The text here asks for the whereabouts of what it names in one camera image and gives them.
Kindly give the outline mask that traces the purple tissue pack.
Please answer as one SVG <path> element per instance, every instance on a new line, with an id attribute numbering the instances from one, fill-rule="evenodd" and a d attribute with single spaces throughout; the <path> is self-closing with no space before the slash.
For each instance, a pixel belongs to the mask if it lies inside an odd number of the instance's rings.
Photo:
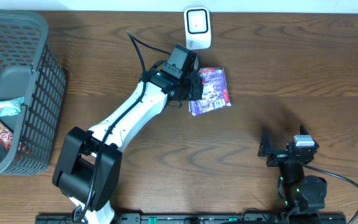
<path id="1" fill-rule="evenodd" d="M 222 67 L 201 68 L 198 74 L 203 79 L 203 94 L 200 100 L 189 102 L 189 112 L 198 116 L 212 110 L 230 107 L 226 74 Z"/>

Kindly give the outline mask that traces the red orange snack bar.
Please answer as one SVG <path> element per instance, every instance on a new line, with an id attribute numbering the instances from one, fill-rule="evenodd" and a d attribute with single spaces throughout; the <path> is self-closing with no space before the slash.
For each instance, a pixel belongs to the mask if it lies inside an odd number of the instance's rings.
<path id="1" fill-rule="evenodd" d="M 13 142 L 13 132 L 0 120 L 0 143 L 9 151 Z"/>

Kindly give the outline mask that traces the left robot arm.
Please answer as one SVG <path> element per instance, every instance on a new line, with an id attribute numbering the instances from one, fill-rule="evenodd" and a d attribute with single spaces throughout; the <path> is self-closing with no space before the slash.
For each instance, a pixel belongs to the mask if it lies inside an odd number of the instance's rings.
<path id="1" fill-rule="evenodd" d="M 201 98 L 200 57 L 174 51 L 168 60 L 143 69 L 132 95 L 88 130 L 75 126 L 66 135 L 52 183 L 75 208 L 71 223 L 111 223 L 110 198 L 116 190 L 122 155 L 134 136 L 171 101 Z"/>

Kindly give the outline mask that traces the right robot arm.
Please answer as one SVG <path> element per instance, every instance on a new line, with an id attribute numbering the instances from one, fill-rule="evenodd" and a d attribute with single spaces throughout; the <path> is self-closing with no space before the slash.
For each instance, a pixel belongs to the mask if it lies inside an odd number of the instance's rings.
<path id="1" fill-rule="evenodd" d="M 286 209 L 280 212 L 280 223 L 322 223 L 320 210 L 325 207 L 327 182 L 315 175 L 305 175 L 304 167 L 314 159 L 318 143 L 301 125 L 300 133 L 288 142 L 284 149 L 274 149 L 267 128 L 262 137 L 257 155 L 267 159 L 268 167 L 278 167 L 280 178 L 278 191 L 285 200 Z"/>

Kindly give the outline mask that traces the white barcode scanner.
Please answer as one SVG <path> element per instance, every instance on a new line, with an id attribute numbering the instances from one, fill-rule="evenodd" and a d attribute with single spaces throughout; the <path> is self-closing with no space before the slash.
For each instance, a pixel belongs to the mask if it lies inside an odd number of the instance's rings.
<path id="1" fill-rule="evenodd" d="M 211 46 L 211 19 L 205 7 L 191 7 L 184 11 L 186 48 L 208 49 Z"/>

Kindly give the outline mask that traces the grey plastic mesh basket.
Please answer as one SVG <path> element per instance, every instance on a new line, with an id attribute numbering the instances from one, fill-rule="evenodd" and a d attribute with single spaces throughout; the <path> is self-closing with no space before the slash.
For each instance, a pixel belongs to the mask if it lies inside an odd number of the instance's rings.
<path id="1" fill-rule="evenodd" d="M 0 142 L 0 175 L 34 175 L 48 167 L 66 89 L 46 20 L 0 10 L 0 101 L 24 99 L 19 114 L 0 119 L 12 132 L 10 149 Z"/>

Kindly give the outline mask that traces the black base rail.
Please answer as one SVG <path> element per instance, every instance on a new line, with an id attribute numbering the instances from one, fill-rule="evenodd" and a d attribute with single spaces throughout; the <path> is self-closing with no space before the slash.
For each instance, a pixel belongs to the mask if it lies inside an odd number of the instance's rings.
<path id="1" fill-rule="evenodd" d="M 218 224 L 218 223 L 284 223 L 278 215 L 249 212 L 244 215 L 236 214 L 186 214 L 186 215 L 141 215 L 138 213 L 122 213 L 112 220 L 119 224 Z M 319 215 L 292 215 L 289 223 L 322 223 L 322 224 L 346 224 L 346 218 L 341 214 Z"/>

